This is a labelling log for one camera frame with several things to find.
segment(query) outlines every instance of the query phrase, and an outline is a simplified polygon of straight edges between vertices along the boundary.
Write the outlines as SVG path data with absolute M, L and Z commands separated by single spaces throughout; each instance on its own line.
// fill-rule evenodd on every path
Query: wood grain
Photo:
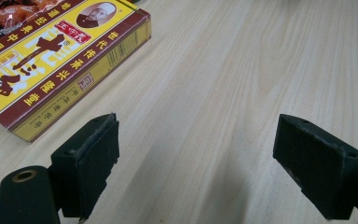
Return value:
M 281 113 L 358 148 L 358 0 L 138 6 L 150 42 L 36 142 L 0 126 L 0 180 L 116 112 L 121 157 L 88 224 L 327 223 L 272 148 Z

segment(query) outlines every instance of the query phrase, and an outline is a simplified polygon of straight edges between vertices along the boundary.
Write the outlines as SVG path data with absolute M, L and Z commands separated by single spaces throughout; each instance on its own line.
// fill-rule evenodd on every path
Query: cardboard box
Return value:
M 150 36 L 150 15 L 124 0 L 67 0 L 24 23 L 0 37 L 0 123 L 34 141 Z

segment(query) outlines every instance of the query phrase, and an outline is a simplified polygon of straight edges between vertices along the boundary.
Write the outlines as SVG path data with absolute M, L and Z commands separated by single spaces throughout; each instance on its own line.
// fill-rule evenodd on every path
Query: red stamp logo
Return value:
M 79 85 L 80 89 L 83 91 L 88 86 L 90 86 L 94 82 L 90 73 L 87 73 L 84 77 L 78 80 L 77 85 Z
M 54 25 L 59 31 L 74 39 L 79 44 L 84 44 L 91 39 L 91 36 L 77 29 L 67 21 L 59 21 Z
M 11 60 L 17 58 L 19 54 L 16 51 L 11 51 L 9 54 L 5 55 L 4 57 L 0 58 L 0 68 L 5 64 L 9 63 Z

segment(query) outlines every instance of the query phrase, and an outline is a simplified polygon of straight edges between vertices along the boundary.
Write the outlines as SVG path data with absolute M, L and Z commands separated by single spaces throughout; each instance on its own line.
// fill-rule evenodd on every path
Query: candy wrapper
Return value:
M 7 35 L 62 0 L 0 0 L 0 37 Z

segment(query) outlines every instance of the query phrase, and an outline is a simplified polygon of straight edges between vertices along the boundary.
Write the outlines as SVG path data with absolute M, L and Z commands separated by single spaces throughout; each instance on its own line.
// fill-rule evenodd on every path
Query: light wood surface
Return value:
M 281 113 L 358 148 L 358 0 L 137 5 L 152 39 L 102 84 L 32 144 L 0 126 L 0 181 L 116 112 L 121 157 L 87 223 L 327 223 L 272 149 Z

